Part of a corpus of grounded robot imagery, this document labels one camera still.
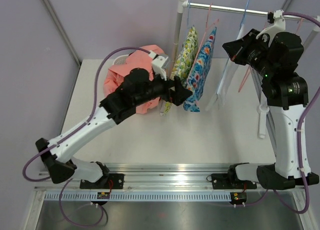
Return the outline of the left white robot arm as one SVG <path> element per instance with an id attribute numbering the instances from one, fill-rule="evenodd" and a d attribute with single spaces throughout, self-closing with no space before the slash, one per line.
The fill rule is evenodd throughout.
<path id="1" fill-rule="evenodd" d="M 124 77 L 120 86 L 99 103 L 89 119 L 62 136 L 36 141 L 51 181 L 60 184 L 70 179 L 80 179 L 92 183 L 98 189 L 106 187 L 110 171 L 107 166 L 99 161 L 76 159 L 74 154 L 101 133 L 135 115 L 138 106 L 156 98 L 179 106 L 191 95 L 192 91 L 183 87 L 178 76 L 164 80 L 156 75 L 150 80 L 147 70 L 133 69 Z"/>

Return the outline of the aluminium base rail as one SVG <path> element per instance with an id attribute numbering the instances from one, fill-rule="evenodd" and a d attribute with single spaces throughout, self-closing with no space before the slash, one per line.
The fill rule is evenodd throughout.
<path id="1" fill-rule="evenodd" d="M 124 192 L 210 192 L 212 173 L 225 173 L 228 163 L 107 163 L 111 173 L 124 174 Z"/>

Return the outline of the pink skirt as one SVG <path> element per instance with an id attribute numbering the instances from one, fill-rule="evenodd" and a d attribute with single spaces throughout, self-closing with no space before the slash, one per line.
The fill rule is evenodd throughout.
<path id="1" fill-rule="evenodd" d="M 165 52 L 158 45 L 146 45 L 141 48 L 147 51 L 153 51 L 158 55 L 162 55 Z M 152 59 L 149 54 L 136 50 L 131 55 L 129 55 L 123 64 L 114 64 L 108 68 L 108 72 L 103 84 L 103 93 L 107 97 L 109 94 L 115 92 L 121 83 L 124 81 L 124 77 L 127 76 L 131 70 L 135 68 L 142 68 L 148 71 L 149 80 L 154 79 L 152 70 Z M 136 107 L 137 114 L 146 114 L 149 109 L 153 109 L 159 105 L 160 98 L 155 98 L 150 100 L 138 107 Z"/>

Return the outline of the blue hanger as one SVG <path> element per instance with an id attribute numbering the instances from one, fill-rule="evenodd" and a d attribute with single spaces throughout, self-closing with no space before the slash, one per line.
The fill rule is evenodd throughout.
<path id="1" fill-rule="evenodd" d="M 242 19 L 239 25 L 239 31 L 238 31 L 236 40 L 239 40 L 245 35 L 245 21 L 246 21 L 246 14 L 247 14 L 249 3 L 250 3 L 250 0 L 247 0 L 244 13 L 242 15 Z M 231 58 L 229 57 L 225 64 L 223 75 L 219 83 L 220 93 L 225 93 L 225 94 L 227 93 L 237 69 L 238 69 L 238 65 L 235 64 L 233 61 L 231 61 Z"/>
<path id="2" fill-rule="evenodd" d="M 189 30 L 191 29 L 190 25 L 190 9 L 191 9 L 191 1 L 188 0 L 187 2 L 187 17 L 186 17 L 186 30 L 185 30 L 185 39 L 189 34 Z"/>

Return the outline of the white metal clothes rack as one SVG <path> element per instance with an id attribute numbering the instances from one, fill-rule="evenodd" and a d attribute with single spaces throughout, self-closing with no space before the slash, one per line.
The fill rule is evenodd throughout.
<path id="1" fill-rule="evenodd" d="M 288 10 L 290 5 L 294 2 L 294 0 L 285 0 L 282 4 L 281 9 L 282 10 Z M 174 38 L 173 38 L 173 49 L 172 49 L 172 56 L 171 56 L 171 62 L 169 67 L 169 73 L 168 75 L 171 75 L 172 68 L 174 66 L 174 63 L 176 61 L 177 55 L 178 55 L 178 44 L 179 44 L 179 38 L 180 38 L 180 31 L 181 31 L 181 25 L 182 25 L 182 17 L 184 13 L 184 8 L 187 8 L 188 0 L 178 0 L 178 6 L 177 6 L 177 17 L 176 17 L 176 23 L 175 23 L 175 29 L 174 29 Z M 214 5 L 211 3 L 211 10 L 212 11 L 219 11 L 219 12 L 228 12 L 228 13 L 237 13 L 237 14 L 243 14 L 245 12 L 245 8 L 236 8 L 236 7 L 230 7 L 230 6 L 220 6 L 220 5 Z M 202 3 L 191 3 L 190 8 L 196 8 L 196 9 L 209 9 L 210 5 L 208 4 L 202 4 Z M 254 16 L 267 16 L 267 11 L 260 11 L 260 10 L 249 10 L 247 9 L 246 15 L 254 15 Z M 320 27 L 315 24 L 315 27 L 312 29 L 310 34 L 308 35 L 307 39 L 304 41 L 304 47 L 305 50 L 310 46 L 312 41 L 315 39 L 315 37 L 320 33 Z"/>

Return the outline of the pink hanger rightmost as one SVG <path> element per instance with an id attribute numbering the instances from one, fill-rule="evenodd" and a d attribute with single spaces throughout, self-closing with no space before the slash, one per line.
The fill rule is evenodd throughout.
<path id="1" fill-rule="evenodd" d="M 299 30 L 300 30 L 300 28 L 301 28 L 301 26 L 302 26 L 302 23 L 303 23 L 303 18 L 301 18 L 301 19 L 299 20 L 295 34 L 297 34 L 297 33 L 299 32 Z"/>

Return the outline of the blue hanger leftmost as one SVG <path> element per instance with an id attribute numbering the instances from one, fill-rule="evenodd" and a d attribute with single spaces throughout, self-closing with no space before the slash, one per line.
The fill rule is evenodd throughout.
<path id="1" fill-rule="evenodd" d="M 187 2 L 187 17 L 186 17 L 186 30 L 185 30 L 185 39 L 189 34 L 189 30 L 191 29 L 190 25 L 190 9 L 191 9 L 191 1 L 188 0 Z"/>

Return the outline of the white skirt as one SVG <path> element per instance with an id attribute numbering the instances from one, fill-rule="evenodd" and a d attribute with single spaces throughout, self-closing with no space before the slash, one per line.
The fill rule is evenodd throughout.
<path id="1" fill-rule="evenodd" d="M 227 59 L 216 91 L 205 107 L 207 112 L 210 111 L 215 104 L 217 104 L 219 108 L 225 105 L 228 89 L 238 67 L 239 65 L 235 64 L 230 57 Z"/>

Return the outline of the white perforated plastic basket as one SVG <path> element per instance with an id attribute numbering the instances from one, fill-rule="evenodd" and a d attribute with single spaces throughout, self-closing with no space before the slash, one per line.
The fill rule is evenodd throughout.
<path id="1" fill-rule="evenodd" d="M 124 55 L 120 55 L 118 57 L 116 57 L 113 61 L 113 65 L 123 65 L 126 64 L 126 60 L 129 57 L 128 54 L 124 54 Z"/>

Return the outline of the blue floral skirt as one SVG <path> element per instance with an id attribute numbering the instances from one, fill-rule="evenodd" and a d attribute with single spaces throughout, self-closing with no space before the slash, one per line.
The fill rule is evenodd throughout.
<path id="1" fill-rule="evenodd" d="M 186 88 L 192 95 L 183 103 L 183 109 L 188 112 L 200 112 L 199 100 L 203 96 L 205 82 L 211 70 L 217 27 L 215 26 L 207 40 L 201 45 L 194 65 L 186 80 Z"/>

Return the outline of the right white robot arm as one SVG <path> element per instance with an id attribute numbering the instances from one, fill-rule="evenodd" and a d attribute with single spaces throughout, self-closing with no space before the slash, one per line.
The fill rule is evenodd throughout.
<path id="1" fill-rule="evenodd" d="M 281 31 L 271 37 L 252 29 L 244 37 L 226 42 L 223 49 L 231 61 L 249 65 L 262 78 L 275 134 L 275 162 L 269 165 L 238 163 L 230 166 L 227 183 L 239 188 L 245 181 L 267 190 L 287 190 L 320 182 L 309 166 L 304 119 L 311 106 L 307 82 L 296 73 L 304 52 L 301 38 Z"/>

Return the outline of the yellow lemon print skirt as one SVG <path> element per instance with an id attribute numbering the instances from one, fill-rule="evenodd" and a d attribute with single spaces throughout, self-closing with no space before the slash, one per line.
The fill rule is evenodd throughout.
<path id="1" fill-rule="evenodd" d="M 186 86 L 187 77 L 191 71 L 196 54 L 199 49 L 199 37 L 195 26 L 188 29 L 186 38 L 182 44 L 182 50 L 178 54 L 170 78 L 178 76 L 182 85 Z"/>

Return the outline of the pink hanger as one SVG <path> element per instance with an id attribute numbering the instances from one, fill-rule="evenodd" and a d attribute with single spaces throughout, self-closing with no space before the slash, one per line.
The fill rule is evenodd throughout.
<path id="1" fill-rule="evenodd" d="M 239 92 L 239 93 L 240 93 L 241 90 L 243 89 L 243 87 L 244 87 L 247 79 L 249 78 L 249 75 L 250 75 L 250 74 L 251 74 L 251 67 L 249 66 L 249 67 L 247 68 L 244 76 L 243 76 L 243 79 L 242 79 L 240 85 L 239 85 L 239 88 L 238 88 L 238 92 Z"/>
<path id="2" fill-rule="evenodd" d="M 220 21 L 220 19 L 217 18 L 215 21 L 213 21 L 211 24 L 209 24 L 209 17 L 210 17 L 211 9 L 212 9 L 212 4 L 211 4 L 210 7 L 208 8 L 208 12 L 207 12 L 207 15 L 206 15 L 206 22 L 205 22 L 205 30 L 204 30 L 204 33 L 203 33 L 203 35 L 202 35 L 201 41 L 200 41 L 200 43 L 199 43 L 197 53 L 196 53 L 196 55 L 195 55 L 195 58 L 194 58 L 192 67 L 191 67 L 190 72 L 189 72 L 189 76 L 190 76 L 190 74 L 191 74 L 191 71 L 192 71 L 193 67 L 194 67 L 195 64 L 196 64 L 197 57 L 198 57 L 198 55 L 199 55 L 199 53 L 200 53 L 201 47 L 202 47 L 202 45 L 203 45 L 203 43 L 204 43 L 204 41 L 205 41 L 205 37 L 206 37 L 207 33 L 209 32 L 209 30 L 210 30 L 212 27 L 215 27 L 216 25 L 218 25 L 218 24 L 219 24 L 219 21 Z"/>
<path id="3" fill-rule="evenodd" d="M 297 34 L 297 33 L 299 32 L 299 30 L 300 30 L 300 28 L 301 28 L 301 26 L 302 26 L 302 23 L 303 23 L 303 18 L 301 18 L 301 19 L 299 20 L 295 34 Z"/>

